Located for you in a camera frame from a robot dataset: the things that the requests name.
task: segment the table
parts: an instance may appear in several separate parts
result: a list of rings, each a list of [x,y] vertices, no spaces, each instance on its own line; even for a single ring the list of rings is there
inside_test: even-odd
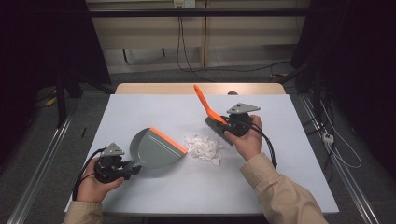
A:
[[[88,156],[111,142],[128,151],[133,136],[152,124],[181,145],[186,135],[196,133],[208,134],[223,144],[217,135],[209,134],[210,128],[204,123],[205,111],[198,98],[189,94],[194,93],[192,85],[121,84],[117,94],[110,97]],[[263,131],[274,145],[278,171],[308,188],[323,212],[338,212],[291,100],[279,84],[198,85],[215,111],[225,111],[224,106],[239,102],[260,106],[262,110],[255,114],[262,117]],[[229,91],[241,95],[223,95]],[[269,154],[266,146],[262,152]],[[226,145],[220,153],[220,166],[186,155],[162,169],[142,169],[139,175],[107,195],[103,202],[104,213],[128,216],[261,214],[254,191],[238,171],[244,164],[242,157]],[[124,160],[131,159],[127,154]]]

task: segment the trash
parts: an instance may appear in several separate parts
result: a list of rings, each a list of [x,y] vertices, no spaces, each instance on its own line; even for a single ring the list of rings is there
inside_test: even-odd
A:
[[[210,140],[209,137],[202,137],[196,134],[193,137],[185,137],[185,146],[190,155],[202,161],[211,161],[214,165],[220,165],[221,156],[218,149],[222,148],[217,141]]]

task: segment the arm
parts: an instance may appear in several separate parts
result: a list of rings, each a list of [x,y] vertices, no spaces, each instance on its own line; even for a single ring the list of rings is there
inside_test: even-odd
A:
[[[98,158],[92,159],[87,166],[75,201],[70,203],[64,224],[69,223],[102,223],[102,200],[109,191],[119,187],[124,178],[119,178],[111,183],[101,183],[94,175],[94,165]]]
[[[262,126],[260,117],[251,116]],[[225,135],[247,161],[241,172],[254,188],[265,217],[270,223],[327,223],[312,194],[280,175],[269,159],[261,154],[262,137],[250,130],[242,137],[229,132]]]

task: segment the metal rail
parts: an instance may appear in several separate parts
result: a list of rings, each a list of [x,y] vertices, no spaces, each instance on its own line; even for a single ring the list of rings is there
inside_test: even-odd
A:
[[[69,127],[72,115],[77,109],[77,103],[73,104],[69,115],[66,117],[64,124],[55,131],[55,134],[52,137],[51,142],[41,159],[35,173],[30,179],[29,184],[26,187],[26,190],[22,194],[20,200],[14,208],[7,224],[20,224],[23,223],[26,219],[30,208],[32,207],[33,202],[35,201],[35,196],[39,192],[41,185],[44,182],[44,179],[47,175],[47,172],[52,164],[52,161],[56,155],[57,149],[59,148],[62,140],[64,139],[64,135]]]
[[[165,9],[91,9],[89,11],[38,10],[32,15],[57,15],[69,17],[303,17],[326,16],[332,10],[326,8],[165,8]]]
[[[301,100],[306,109],[306,113],[308,114],[309,118],[313,120],[313,124],[315,128],[318,130],[320,126],[318,121],[315,119],[314,113],[312,112],[313,105],[311,101],[306,96],[306,94],[301,95]],[[326,149],[330,153],[330,148],[328,146],[326,146]],[[333,152],[336,153],[338,157],[342,158],[340,153],[338,152],[337,147],[334,148]],[[353,202],[355,203],[356,207],[361,213],[361,217],[363,218],[364,222],[367,224],[380,223],[375,215],[374,209],[370,205],[370,202],[368,201],[363,191],[359,187],[352,173],[350,173],[348,167],[339,160],[337,160],[337,158],[335,158],[334,155],[332,155],[332,162],[335,168],[337,169],[339,175],[343,179],[343,182],[346,185],[346,189],[348,190]]]

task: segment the orange handle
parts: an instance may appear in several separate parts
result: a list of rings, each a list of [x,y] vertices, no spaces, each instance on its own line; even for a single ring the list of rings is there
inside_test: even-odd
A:
[[[228,124],[227,121],[225,121],[219,114],[217,114],[215,111],[213,111],[210,107],[209,104],[207,103],[204,95],[202,94],[201,90],[199,89],[198,85],[194,85],[195,92],[197,93],[197,96],[199,100],[201,101],[202,105],[204,106],[206,110],[206,114],[217,121],[220,121],[223,124]]]

